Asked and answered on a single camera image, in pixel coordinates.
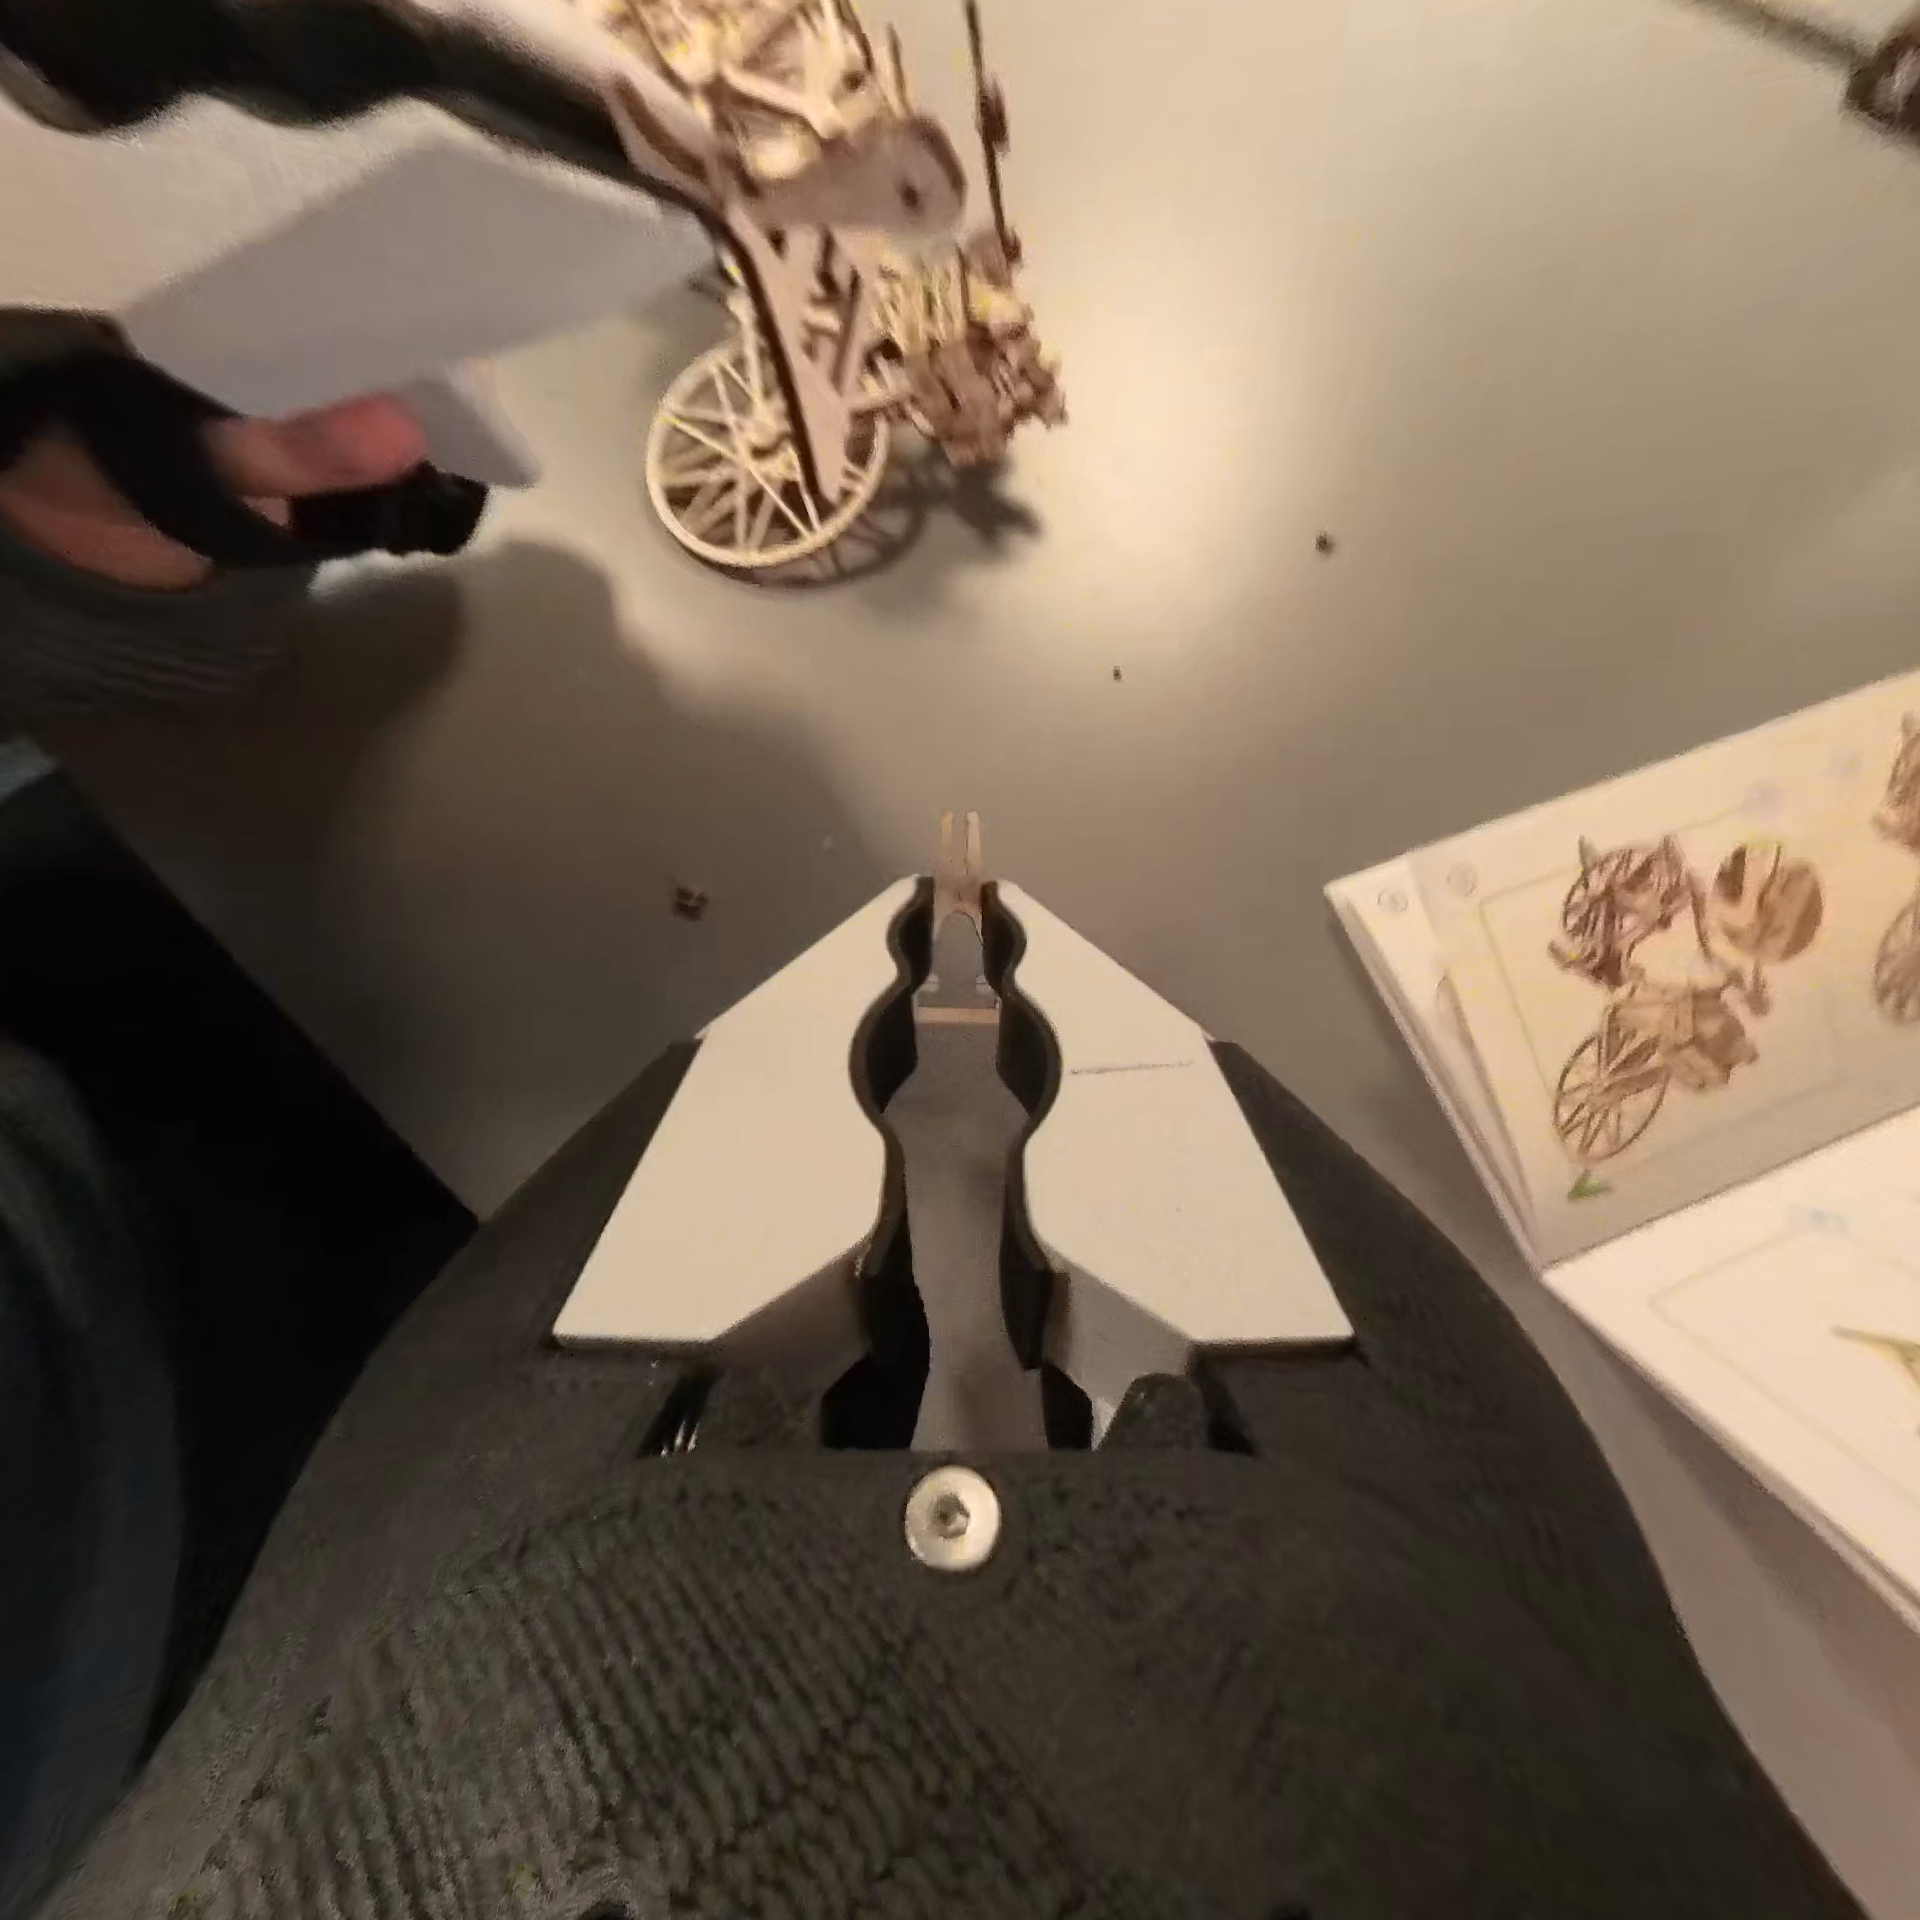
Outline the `person's left hand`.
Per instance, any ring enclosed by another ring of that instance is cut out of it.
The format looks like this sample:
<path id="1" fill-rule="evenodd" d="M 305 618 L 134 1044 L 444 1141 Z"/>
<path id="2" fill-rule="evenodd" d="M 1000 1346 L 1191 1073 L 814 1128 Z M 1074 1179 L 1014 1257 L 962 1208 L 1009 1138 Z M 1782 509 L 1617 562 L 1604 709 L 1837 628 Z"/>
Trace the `person's left hand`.
<path id="1" fill-rule="evenodd" d="M 215 417 L 199 424 L 199 441 L 224 491 L 276 527 L 300 499 L 384 487 L 425 459 L 421 424 L 385 396 L 281 420 Z M 4 469 L 2 521 L 42 559 L 112 586 L 184 593 L 212 573 L 210 561 L 146 521 L 63 427 Z"/>

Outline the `dark thin stick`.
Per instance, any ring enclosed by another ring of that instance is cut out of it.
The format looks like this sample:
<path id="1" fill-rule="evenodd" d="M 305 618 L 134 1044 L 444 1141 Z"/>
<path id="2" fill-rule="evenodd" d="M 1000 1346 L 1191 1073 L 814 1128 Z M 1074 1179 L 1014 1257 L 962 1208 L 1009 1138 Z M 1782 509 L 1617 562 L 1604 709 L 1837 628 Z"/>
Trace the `dark thin stick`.
<path id="1" fill-rule="evenodd" d="M 1742 29 L 1839 76 L 1842 105 L 1862 122 L 1918 138 L 1914 2 L 1696 2 Z"/>

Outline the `wooden bicycle model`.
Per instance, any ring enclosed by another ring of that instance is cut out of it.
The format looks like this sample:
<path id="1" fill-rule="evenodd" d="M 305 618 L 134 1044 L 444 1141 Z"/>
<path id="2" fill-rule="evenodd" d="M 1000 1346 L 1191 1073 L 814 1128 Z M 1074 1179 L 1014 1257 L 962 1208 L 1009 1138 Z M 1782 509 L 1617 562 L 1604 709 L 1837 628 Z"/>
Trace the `wooden bicycle model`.
<path id="1" fill-rule="evenodd" d="M 950 469 L 1002 464 L 1025 425 L 1066 420 L 1020 291 L 1000 165 L 1013 146 L 978 5 L 962 5 L 986 219 L 919 111 L 896 29 L 854 5 L 598 5 L 598 21 L 696 124 L 633 85 L 633 161 L 689 187 L 727 277 L 727 338 L 689 362 L 646 429 L 663 528 L 730 573 L 828 559 L 865 520 L 896 433 Z"/>

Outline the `small wooden model part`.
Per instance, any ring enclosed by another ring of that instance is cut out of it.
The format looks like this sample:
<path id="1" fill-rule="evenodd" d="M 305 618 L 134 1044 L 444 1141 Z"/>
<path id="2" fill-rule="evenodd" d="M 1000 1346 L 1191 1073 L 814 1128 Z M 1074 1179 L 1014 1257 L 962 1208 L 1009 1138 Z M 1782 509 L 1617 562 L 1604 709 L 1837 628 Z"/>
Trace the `small wooden model part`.
<path id="1" fill-rule="evenodd" d="M 996 1026 L 998 997 L 990 978 L 986 863 L 976 811 L 942 816 L 929 876 L 927 971 L 914 1013 L 924 1028 Z"/>

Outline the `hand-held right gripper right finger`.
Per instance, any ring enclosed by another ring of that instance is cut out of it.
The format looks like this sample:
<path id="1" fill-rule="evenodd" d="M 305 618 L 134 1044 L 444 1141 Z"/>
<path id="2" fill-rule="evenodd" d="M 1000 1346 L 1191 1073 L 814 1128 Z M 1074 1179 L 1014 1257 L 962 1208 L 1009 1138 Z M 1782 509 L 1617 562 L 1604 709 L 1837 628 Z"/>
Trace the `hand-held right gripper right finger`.
<path id="1" fill-rule="evenodd" d="M 1340 1303 L 1212 1035 L 1025 889 L 981 891 L 996 1073 L 1022 1112 L 998 1311 L 1049 1450 L 1144 1378 L 1344 1354 Z"/>

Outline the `open instruction booklet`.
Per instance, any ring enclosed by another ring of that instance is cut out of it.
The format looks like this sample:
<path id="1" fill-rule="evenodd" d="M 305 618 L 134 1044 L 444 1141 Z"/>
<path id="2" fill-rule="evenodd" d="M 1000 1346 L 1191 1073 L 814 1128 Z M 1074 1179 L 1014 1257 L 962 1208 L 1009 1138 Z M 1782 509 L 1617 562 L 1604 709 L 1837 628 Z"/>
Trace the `open instruction booklet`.
<path id="1" fill-rule="evenodd" d="M 1524 1261 L 1909 1624 L 1918 676 L 1326 898 Z"/>

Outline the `person's left forearm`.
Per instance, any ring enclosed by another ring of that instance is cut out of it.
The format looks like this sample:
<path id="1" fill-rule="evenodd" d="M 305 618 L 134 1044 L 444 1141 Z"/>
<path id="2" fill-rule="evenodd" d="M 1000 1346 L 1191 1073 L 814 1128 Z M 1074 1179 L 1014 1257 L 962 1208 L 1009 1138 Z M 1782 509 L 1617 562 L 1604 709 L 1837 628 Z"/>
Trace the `person's left forearm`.
<path id="1" fill-rule="evenodd" d="M 308 612 L 314 567 L 228 567 L 137 587 L 2 533 L 2 737 L 194 712 L 270 680 Z"/>

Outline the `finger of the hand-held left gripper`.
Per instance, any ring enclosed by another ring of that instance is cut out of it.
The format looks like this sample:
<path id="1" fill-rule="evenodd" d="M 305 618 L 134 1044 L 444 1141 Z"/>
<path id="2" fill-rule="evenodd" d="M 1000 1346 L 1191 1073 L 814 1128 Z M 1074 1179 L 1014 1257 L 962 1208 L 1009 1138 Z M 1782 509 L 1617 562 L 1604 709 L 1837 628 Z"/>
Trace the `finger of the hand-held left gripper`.
<path id="1" fill-rule="evenodd" d="M 446 371 L 692 267 L 598 5 L 4 5 L 4 371 Z"/>

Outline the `person's dark clothing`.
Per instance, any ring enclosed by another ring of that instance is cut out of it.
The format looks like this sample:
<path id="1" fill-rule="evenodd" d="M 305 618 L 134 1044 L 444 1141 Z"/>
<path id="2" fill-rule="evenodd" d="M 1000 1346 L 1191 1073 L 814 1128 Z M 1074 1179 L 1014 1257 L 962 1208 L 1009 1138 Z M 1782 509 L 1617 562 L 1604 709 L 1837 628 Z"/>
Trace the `person's dark clothing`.
<path id="1" fill-rule="evenodd" d="M 62 1075 L 2 1061 L 2 1915 L 31 1915 L 146 1748 L 181 1569 L 146 1250 Z"/>

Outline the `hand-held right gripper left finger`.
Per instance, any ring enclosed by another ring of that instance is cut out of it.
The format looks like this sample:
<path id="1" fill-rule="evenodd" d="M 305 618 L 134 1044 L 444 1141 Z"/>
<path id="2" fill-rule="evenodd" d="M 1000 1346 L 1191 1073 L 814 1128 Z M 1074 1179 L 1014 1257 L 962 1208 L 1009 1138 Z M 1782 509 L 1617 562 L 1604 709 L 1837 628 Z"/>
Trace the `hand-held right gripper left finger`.
<path id="1" fill-rule="evenodd" d="M 906 1450 L 920 1291 L 889 1108 L 919 1066 L 920 877 L 710 1019 L 551 1328 L 566 1354 L 756 1372 L 838 1450 Z"/>

